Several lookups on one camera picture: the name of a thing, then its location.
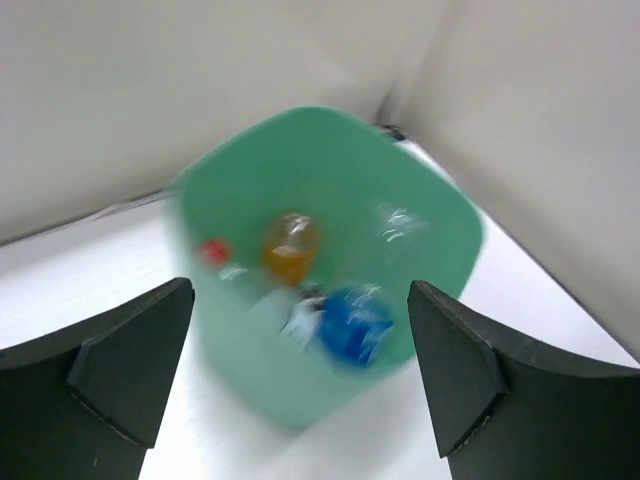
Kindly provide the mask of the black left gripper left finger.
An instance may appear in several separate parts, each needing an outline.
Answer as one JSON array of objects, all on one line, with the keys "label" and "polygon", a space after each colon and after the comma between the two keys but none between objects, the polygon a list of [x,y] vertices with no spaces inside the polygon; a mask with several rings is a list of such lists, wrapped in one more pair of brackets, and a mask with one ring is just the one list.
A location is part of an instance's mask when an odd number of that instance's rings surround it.
[{"label": "black left gripper left finger", "polygon": [[174,278],[1,352],[4,479],[136,479],[158,437],[195,303]]}]

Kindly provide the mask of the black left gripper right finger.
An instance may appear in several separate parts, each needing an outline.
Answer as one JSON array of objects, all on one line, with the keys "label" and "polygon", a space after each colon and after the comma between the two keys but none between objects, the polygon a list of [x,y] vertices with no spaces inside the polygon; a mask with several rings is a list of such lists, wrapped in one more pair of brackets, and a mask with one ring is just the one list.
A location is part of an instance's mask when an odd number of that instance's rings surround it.
[{"label": "black left gripper right finger", "polygon": [[551,346],[424,281],[409,319],[455,479],[635,479],[639,372]]}]

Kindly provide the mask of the blue label clear bottle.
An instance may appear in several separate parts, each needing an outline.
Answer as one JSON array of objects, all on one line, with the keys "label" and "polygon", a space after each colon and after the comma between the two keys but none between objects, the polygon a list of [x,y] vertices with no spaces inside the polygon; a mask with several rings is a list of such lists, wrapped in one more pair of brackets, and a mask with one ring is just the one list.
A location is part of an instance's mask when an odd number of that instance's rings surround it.
[{"label": "blue label clear bottle", "polygon": [[305,348],[318,341],[333,359],[356,368],[371,367],[394,328],[391,307],[376,284],[348,283],[332,290],[306,287],[281,335]]}]

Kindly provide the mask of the red label water bottle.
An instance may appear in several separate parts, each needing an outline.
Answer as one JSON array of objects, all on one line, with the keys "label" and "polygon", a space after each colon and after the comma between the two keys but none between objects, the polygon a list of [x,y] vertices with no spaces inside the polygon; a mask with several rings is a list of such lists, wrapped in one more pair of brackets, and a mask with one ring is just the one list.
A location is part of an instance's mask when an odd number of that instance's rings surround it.
[{"label": "red label water bottle", "polygon": [[270,329],[285,325],[295,304],[287,288],[261,267],[238,260],[224,239],[206,240],[199,253],[213,270],[218,288],[243,314]]}]

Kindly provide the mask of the black cap clear bottle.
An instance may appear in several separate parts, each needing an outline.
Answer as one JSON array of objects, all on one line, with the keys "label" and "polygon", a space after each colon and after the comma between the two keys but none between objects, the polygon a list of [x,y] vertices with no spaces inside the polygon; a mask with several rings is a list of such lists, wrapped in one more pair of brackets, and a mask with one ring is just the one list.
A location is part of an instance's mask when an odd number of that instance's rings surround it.
[{"label": "black cap clear bottle", "polygon": [[408,208],[379,203],[370,210],[368,228],[380,249],[396,252],[423,238],[430,222]]}]

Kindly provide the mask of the orange juice bottle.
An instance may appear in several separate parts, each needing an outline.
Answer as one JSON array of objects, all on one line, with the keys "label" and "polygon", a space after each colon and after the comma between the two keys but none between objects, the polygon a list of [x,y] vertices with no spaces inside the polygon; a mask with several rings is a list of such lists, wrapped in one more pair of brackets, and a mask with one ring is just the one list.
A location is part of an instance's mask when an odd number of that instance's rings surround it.
[{"label": "orange juice bottle", "polygon": [[299,287],[309,276],[320,248],[317,221],[299,212],[277,216],[268,226],[261,247],[261,261],[274,278]]}]

